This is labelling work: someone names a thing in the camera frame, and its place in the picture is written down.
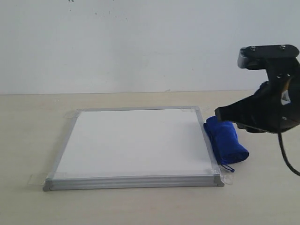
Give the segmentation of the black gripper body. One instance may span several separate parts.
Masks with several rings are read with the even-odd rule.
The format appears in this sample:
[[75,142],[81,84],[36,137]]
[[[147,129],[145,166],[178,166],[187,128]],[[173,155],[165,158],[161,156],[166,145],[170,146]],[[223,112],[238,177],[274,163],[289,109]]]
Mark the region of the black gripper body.
[[267,76],[268,80],[255,92],[260,94],[256,106],[260,125],[237,124],[239,129],[250,133],[276,133],[300,124],[300,73],[268,71]]

